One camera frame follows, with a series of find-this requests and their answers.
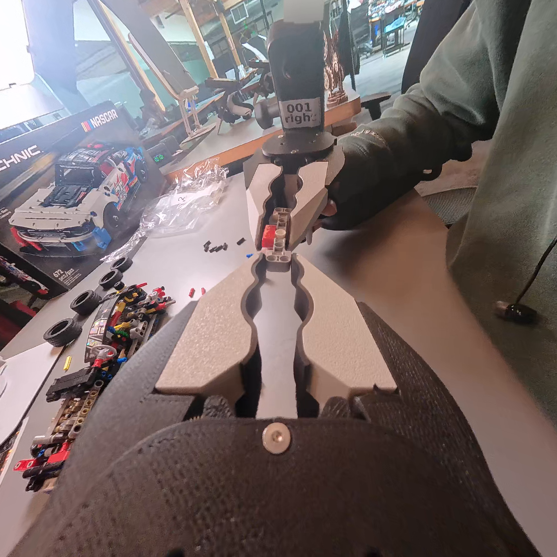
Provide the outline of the lego set box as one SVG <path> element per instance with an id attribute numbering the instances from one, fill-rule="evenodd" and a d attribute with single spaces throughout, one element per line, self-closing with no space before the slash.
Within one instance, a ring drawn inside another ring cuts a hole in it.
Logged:
<path id="1" fill-rule="evenodd" d="M 126 244 L 168 183 L 105 101 L 1 144 L 1 275 L 59 296 Z"/>

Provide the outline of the white rounded flat base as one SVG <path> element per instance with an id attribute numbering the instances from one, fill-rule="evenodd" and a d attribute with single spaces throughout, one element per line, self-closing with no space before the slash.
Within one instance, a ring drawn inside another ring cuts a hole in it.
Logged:
<path id="1" fill-rule="evenodd" d="M 1 360 L 1 443 L 23 420 L 61 351 L 43 343 Z"/>

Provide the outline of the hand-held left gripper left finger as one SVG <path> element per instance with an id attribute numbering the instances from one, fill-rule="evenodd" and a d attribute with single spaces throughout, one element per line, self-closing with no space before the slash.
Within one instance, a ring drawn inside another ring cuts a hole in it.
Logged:
<path id="1" fill-rule="evenodd" d="M 198 300 L 156 391 L 258 402 L 261 355 L 254 316 L 265 269 L 263 255 L 255 254 Z"/>

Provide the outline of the wooden gear model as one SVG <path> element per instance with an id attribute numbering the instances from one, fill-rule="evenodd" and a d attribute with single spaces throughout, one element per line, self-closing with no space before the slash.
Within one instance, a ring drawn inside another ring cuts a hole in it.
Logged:
<path id="1" fill-rule="evenodd" d="M 344 68 L 339 60 L 339 32 L 336 30 L 332 37 L 324 34 L 324 87 L 328 94 L 326 107 L 333 108 L 348 101 L 344 90 Z"/>

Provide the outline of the wooden stand figure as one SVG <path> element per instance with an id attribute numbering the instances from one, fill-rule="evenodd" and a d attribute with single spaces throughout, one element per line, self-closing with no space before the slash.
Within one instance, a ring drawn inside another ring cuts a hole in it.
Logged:
<path id="1" fill-rule="evenodd" d="M 168 94 L 177 101 L 187 140 L 205 136 L 215 125 L 202 125 L 196 107 L 199 88 L 171 46 L 156 29 L 138 1 L 131 1 L 126 26 L 131 44 Z"/>

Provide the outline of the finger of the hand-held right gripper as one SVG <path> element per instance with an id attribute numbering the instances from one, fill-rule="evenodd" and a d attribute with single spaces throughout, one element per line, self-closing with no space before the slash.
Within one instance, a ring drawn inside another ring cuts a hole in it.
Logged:
<path id="1" fill-rule="evenodd" d="M 312 162 L 298 170 L 301 188 L 295 195 L 296 205 L 290 212 L 290 251 L 306 238 L 326 205 L 328 191 L 325 180 L 328 166 L 328 162 Z"/>
<path id="2" fill-rule="evenodd" d="M 272 212 L 272 185 L 281 177 L 282 167 L 258 164 L 246 191 L 249 230 L 256 248 L 262 247 L 262 235 Z"/>

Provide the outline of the grey mesh chair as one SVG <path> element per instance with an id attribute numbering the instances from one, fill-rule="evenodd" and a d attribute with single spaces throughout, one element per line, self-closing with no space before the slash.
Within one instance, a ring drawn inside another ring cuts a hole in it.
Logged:
<path id="1" fill-rule="evenodd" d="M 450 228 L 465 216 L 472 205 L 476 187 L 447 189 L 423 196 L 428 207 Z"/>

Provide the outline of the black box with green light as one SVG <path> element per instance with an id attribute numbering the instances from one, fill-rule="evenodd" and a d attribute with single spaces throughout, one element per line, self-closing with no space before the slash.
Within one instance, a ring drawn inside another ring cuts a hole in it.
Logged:
<path id="1" fill-rule="evenodd" d="M 172 135 L 168 135 L 163 137 L 159 143 L 149 148 L 147 153 L 157 167 L 160 168 L 171 163 L 174 158 L 182 153 L 182 149 L 177 139 Z"/>

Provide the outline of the red container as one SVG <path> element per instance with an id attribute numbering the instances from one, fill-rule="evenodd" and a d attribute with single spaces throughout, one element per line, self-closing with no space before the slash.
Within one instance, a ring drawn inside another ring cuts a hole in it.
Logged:
<path id="1" fill-rule="evenodd" d="M 20 301 L 14 301 L 12 303 L 7 303 L 1 300 L 1 316 L 21 328 L 24 327 L 33 317 L 35 317 L 36 311 L 29 308 L 27 305 Z"/>

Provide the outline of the lego car chassis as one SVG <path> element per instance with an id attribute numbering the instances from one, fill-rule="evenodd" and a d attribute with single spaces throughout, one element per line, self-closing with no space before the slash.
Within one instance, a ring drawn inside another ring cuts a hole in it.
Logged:
<path id="1" fill-rule="evenodd" d="M 95 403 L 121 367 L 157 332 L 176 302 L 164 287 L 149 290 L 147 283 L 120 282 L 97 293 L 103 299 L 86 330 L 84 365 L 49 386 L 46 401 L 61 401 L 60 409 L 48 432 L 34 437 L 31 457 L 14 466 L 27 480 L 25 491 L 53 490 Z"/>

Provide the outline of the person's right hand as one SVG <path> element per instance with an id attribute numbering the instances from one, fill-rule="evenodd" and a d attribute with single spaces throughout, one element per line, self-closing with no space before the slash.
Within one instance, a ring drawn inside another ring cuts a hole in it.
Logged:
<path id="1" fill-rule="evenodd" d="M 324 228 L 325 230 L 337 230 L 338 228 L 335 226 L 335 215 L 337 214 L 337 206 L 332 199 L 328 199 L 326 205 L 323 208 L 323 211 L 319 215 L 318 219 L 314 222 L 311 230 L 312 232 L 316 232 L 320 228 Z"/>

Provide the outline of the wooden bench table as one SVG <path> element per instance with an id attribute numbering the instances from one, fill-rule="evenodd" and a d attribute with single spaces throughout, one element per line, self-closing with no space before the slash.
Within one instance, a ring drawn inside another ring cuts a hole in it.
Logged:
<path id="1" fill-rule="evenodd" d="M 348 101 L 325 110 L 325 130 L 330 131 L 339 123 L 348 122 L 361 111 L 360 96 L 350 90 Z M 217 158 L 221 166 L 250 157 L 273 135 L 282 134 L 280 119 L 273 127 L 263 130 L 254 118 L 233 125 L 223 124 L 220 133 L 209 133 L 199 144 L 186 153 L 181 160 L 160 168 L 169 183 L 180 176 L 184 169 L 202 163 L 205 159 Z"/>

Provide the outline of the scattered black lego pins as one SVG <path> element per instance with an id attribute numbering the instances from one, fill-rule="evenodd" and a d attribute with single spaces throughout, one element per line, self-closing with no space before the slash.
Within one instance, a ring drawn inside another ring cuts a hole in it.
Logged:
<path id="1" fill-rule="evenodd" d="M 246 239 L 244 237 L 241 237 L 236 243 L 236 246 L 241 246 L 243 243 L 246 242 Z M 219 252 L 219 251 L 227 251 L 229 250 L 230 245 L 227 242 L 223 242 L 220 245 L 214 245 L 210 240 L 207 240 L 204 244 L 203 244 L 203 250 L 205 253 L 215 253 L 215 252 Z"/>

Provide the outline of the person's right forearm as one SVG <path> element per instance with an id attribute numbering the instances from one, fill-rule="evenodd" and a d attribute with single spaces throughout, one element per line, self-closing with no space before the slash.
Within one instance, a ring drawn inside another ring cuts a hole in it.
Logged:
<path id="1" fill-rule="evenodd" d="M 345 163 L 329 188 L 342 231 L 405 195 L 449 160 L 495 132 L 531 1 L 472 1 L 441 41 L 417 84 L 380 119 L 339 141 Z"/>

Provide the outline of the black high-back chair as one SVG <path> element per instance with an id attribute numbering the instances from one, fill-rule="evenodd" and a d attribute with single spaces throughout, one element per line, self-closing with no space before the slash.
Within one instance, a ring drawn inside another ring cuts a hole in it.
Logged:
<path id="1" fill-rule="evenodd" d="M 418 83 L 420 74 L 470 1 L 425 1 L 402 76 L 401 92 Z"/>

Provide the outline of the grey lego liftarm assembly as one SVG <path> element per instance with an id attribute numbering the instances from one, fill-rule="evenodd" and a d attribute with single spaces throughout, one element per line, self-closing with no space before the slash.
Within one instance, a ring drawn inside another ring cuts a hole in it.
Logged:
<path id="1" fill-rule="evenodd" d="M 267 270 L 286 272 L 291 264 L 289 251 L 291 209 L 277 207 L 264 225 L 261 237 L 261 252 L 265 256 Z"/>

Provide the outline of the empty clear plastic bag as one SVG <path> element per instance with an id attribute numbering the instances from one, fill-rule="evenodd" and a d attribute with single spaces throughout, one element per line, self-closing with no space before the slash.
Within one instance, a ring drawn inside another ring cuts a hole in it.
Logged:
<path id="1" fill-rule="evenodd" d="M 178 236 L 193 231 L 202 213 L 219 204 L 227 174 L 218 158 L 209 158 L 185 169 L 172 190 L 144 209 L 139 227 L 130 239 L 101 261 L 113 263 L 122 256 L 131 255 L 145 238 Z"/>

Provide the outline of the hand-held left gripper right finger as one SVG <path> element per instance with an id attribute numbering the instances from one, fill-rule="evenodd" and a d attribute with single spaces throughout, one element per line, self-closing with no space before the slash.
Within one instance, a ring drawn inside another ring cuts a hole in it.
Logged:
<path id="1" fill-rule="evenodd" d="M 295 311 L 302 323 L 294 358 L 297 409 L 322 409 L 375 390 L 397 390 L 355 299 L 303 256 L 294 254 Z"/>

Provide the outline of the colourful sticker sheet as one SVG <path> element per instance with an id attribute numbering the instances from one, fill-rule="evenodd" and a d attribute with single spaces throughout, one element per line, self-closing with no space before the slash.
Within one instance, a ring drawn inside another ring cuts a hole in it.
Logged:
<path id="1" fill-rule="evenodd" d="M 8 466 L 10 465 L 13 454 L 17 449 L 18 442 L 21 439 L 21 435 L 24 432 L 28 420 L 29 418 L 25 417 L 11 436 L 1 444 L 1 481 L 7 472 Z"/>

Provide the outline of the black desk device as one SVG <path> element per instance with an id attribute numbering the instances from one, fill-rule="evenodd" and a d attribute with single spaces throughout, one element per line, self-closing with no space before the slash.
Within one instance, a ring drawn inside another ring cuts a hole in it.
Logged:
<path id="1" fill-rule="evenodd" d="M 252 59 L 248 66 L 254 71 L 260 72 L 259 78 L 252 85 L 249 85 L 253 78 L 251 72 L 240 80 L 213 77 L 205 80 L 206 87 L 222 93 L 222 99 L 217 108 L 219 126 L 222 122 L 233 124 L 240 118 L 249 120 L 258 99 L 260 97 L 267 99 L 275 92 L 268 61 Z"/>

